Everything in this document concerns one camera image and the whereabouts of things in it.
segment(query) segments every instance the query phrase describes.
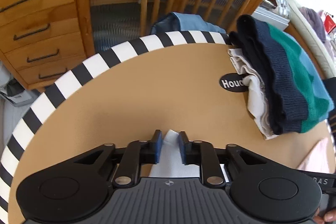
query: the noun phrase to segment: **wooden tabletop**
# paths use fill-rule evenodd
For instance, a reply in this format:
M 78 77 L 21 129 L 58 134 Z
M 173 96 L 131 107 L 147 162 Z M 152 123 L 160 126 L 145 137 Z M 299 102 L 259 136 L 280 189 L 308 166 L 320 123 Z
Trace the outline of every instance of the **wooden tabletop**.
M 46 116 L 23 153 L 11 184 L 9 223 L 24 220 L 15 193 L 28 175 L 103 143 L 124 147 L 133 140 L 150 139 L 156 129 L 186 131 L 190 140 L 205 140 L 219 148 L 235 143 L 296 168 L 319 140 L 329 136 L 325 123 L 305 134 L 289 133 L 265 141 L 246 109 L 248 93 L 231 92 L 219 84 L 223 75 L 235 73 L 228 47 L 192 43 L 161 48 L 92 75 L 93 80 Z M 101 56 L 86 62 L 99 67 L 98 60 Z M 66 77 L 70 79 L 72 72 L 56 85 L 65 83 Z M 327 152 L 333 170 L 331 141 Z

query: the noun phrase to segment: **round black disc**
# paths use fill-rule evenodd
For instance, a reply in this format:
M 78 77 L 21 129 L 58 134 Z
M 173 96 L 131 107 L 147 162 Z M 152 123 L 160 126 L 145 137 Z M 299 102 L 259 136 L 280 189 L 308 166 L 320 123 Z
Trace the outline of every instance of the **round black disc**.
M 94 212 L 107 194 L 106 182 L 89 165 L 74 164 L 27 177 L 17 188 L 16 199 L 26 219 L 71 222 Z
M 232 182 L 230 194 L 243 211 L 268 222 L 303 221 L 320 205 L 321 189 L 307 175 L 281 165 L 254 165 Z

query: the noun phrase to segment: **drawer handle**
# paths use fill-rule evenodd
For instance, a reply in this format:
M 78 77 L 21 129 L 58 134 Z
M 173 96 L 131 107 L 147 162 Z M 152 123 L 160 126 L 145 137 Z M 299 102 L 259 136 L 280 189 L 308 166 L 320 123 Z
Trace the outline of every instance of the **drawer handle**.
M 59 54 L 59 48 L 57 49 L 57 51 L 54 54 L 48 54 L 48 55 L 44 55 L 44 56 L 41 56 L 41 57 L 38 57 L 38 58 L 33 58 L 33 59 L 29 59 L 29 57 L 27 57 L 27 63 L 34 62 L 34 61 L 41 60 L 41 59 L 45 59 L 45 58 L 48 58 L 48 57 L 52 57 L 52 56 L 55 56 L 57 54 Z
M 64 72 L 59 72 L 59 73 L 55 73 L 53 75 L 46 75 L 46 76 L 41 76 L 41 74 L 39 74 L 39 79 L 45 79 L 45 78 L 49 78 L 49 77 L 53 77 L 53 76 L 57 76 L 57 75 L 63 75 L 68 71 L 68 68 L 65 68 Z
M 20 36 L 18 36 L 18 37 L 17 37 L 16 34 L 15 34 L 15 35 L 13 36 L 13 40 L 14 40 L 14 41 L 15 41 L 15 40 L 19 40 L 19 39 L 21 39 L 21 38 L 28 37 L 28 36 L 30 36 L 30 35 L 32 35 L 32 34 L 46 31 L 46 30 L 49 29 L 49 27 L 50 27 L 50 23 L 48 23 L 47 26 L 45 26 L 44 28 L 38 29 L 38 30 L 36 30 L 36 31 L 29 32 L 29 33 L 25 33 L 25 34 L 20 35 Z
M 6 10 L 8 10 L 9 8 L 12 8 L 12 7 L 16 6 L 16 5 L 19 5 L 19 4 L 21 4 L 21 3 L 24 3 L 24 2 L 26 2 L 26 1 L 28 1 L 28 0 L 19 0 L 19 1 L 15 2 L 15 3 L 11 4 L 11 5 L 8 5 L 8 6 L 4 7 L 4 8 L 0 8 L 0 13 L 6 11 Z

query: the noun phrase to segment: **finger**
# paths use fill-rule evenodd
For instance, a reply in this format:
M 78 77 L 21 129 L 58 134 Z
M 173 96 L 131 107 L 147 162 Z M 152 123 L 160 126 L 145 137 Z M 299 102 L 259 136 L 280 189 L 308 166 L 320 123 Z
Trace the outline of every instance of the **finger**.
M 324 221 L 320 216 L 315 216 L 314 221 L 316 222 L 316 224 L 324 224 Z
M 325 222 L 333 222 L 336 220 L 336 208 L 327 212 L 323 217 Z

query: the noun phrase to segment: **striped table border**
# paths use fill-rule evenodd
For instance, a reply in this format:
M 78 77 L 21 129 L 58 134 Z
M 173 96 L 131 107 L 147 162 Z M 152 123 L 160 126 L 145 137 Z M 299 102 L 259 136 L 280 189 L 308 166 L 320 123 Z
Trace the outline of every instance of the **striped table border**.
M 174 31 L 153 34 L 113 46 L 84 60 L 55 81 L 31 105 L 13 131 L 0 160 L 0 224 L 8 224 L 8 200 L 15 170 L 35 133 L 68 97 L 87 82 L 130 58 L 160 48 L 190 43 L 225 44 L 222 34 Z

